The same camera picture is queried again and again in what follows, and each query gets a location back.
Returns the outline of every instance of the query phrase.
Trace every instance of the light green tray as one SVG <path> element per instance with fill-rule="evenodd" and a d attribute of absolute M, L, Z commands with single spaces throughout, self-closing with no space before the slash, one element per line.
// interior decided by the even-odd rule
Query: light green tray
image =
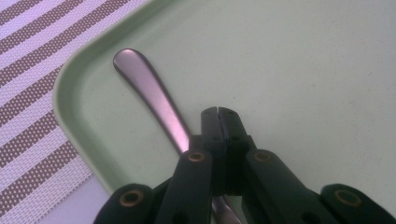
<path fill-rule="evenodd" d="M 192 133 L 202 110 L 229 107 L 307 187 L 348 184 L 395 215 L 396 18 L 378 4 L 148 2 L 64 65 L 56 118 L 109 193 L 171 176 L 177 153 L 112 64 L 137 49 Z"/>

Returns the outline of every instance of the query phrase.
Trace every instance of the metal spoon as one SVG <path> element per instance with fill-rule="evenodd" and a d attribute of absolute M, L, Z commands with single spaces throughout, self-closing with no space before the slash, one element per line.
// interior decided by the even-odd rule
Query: metal spoon
<path fill-rule="evenodd" d="M 189 149 L 190 133 L 149 60 L 137 50 L 123 49 L 114 56 L 114 67 L 145 101 L 177 151 Z M 224 196 L 213 197 L 212 209 L 219 224 L 241 224 Z"/>

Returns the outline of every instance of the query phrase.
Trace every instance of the metal rivet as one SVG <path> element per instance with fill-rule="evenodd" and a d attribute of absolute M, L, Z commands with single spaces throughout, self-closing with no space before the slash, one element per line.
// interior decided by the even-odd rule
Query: metal rivet
<path fill-rule="evenodd" d="M 359 207 L 362 204 L 361 198 L 358 195 L 346 189 L 336 190 L 334 195 L 338 202 L 352 207 Z"/>
<path fill-rule="evenodd" d="M 254 160 L 256 161 L 269 161 L 271 160 L 271 155 L 265 152 L 254 153 Z"/>
<path fill-rule="evenodd" d="M 139 189 L 131 189 L 120 196 L 120 204 L 124 207 L 132 207 L 140 202 L 144 198 L 144 193 Z"/>
<path fill-rule="evenodd" d="M 205 155 L 202 152 L 192 152 L 188 156 L 189 161 L 203 161 L 204 158 Z"/>

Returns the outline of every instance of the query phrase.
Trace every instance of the striped placemat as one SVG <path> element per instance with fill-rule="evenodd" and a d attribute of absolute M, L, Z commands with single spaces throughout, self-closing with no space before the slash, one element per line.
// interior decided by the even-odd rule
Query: striped placemat
<path fill-rule="evenodd" d="M 92 175 L 56 123 L 53 84 L 73 52 L 143 2 L 0 2 L 0 223 L 37 223 Z"/>

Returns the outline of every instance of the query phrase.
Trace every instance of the tray rim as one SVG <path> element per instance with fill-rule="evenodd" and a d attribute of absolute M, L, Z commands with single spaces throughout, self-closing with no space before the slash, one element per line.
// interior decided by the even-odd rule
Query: tray rim
<path fill-rule="evenodd" d="M 165 5 L 169 2 L 174 2 L 175 0 L 148 0 L 146 3 L 143 3 L 141 6 L 136 8 L 133 12 L 129 15 L 126 15 L 124 18 L 116 21 L 112 25 L 110 25 L 106 30 L 104 30 L 101 34 L 97 35 L 93 39 L 91 39 L 85 46 L 76 50 L 64 63 L 62 66 L 58 76 L 55 79 L 55 83 L 53 86 L 52 91 L 52 106 L 53 106 L 53 113 L 57 123 L 59 124 L 60 128 L 64 132 L 67 137 L 67 140 L 73 145 L 75 150 L 81 156 L 81 158 L 85 161 L 88 165 L 90 170 L 94 173 L 95 177 L 100 180 L 101 185 L 104 187 L 107 193 L 111 194 L 114 192 L 114 189 L 110 187 L 109 183 L 107 183 L 105 177 L 99 172 L 97 169 L 97 164 L 92 161 L 92 158 L 89 153 L 84 150 L 83 146 L 79 142 L 76 135 L 71 131 L 69 124 L 64 118 L 64 112 L 61 109 L 62 104 L 62 86 L 64 85 L 64 80 L 67 77 L 67 74 L 70 70 L 73 69 L 74 66 L 81 66 L 83 64 L 86 57 L 85 54 L 91 51 L 97 51 L 100 49 L 105 49 L 102 45 L 106 39 L 111 38 L 113 34 L 118 34 L 120 36 L 119 30 L 122 29 L 127 21 L 134 21 L 133 24 L 128 24 L 128 26 L 133 27 L 130 29 L 134 29 L 140 25 L 140 23 L 146 21 L 150 18 L 150 16 L 156 12 L 157 10 L 161 10 Z"/>

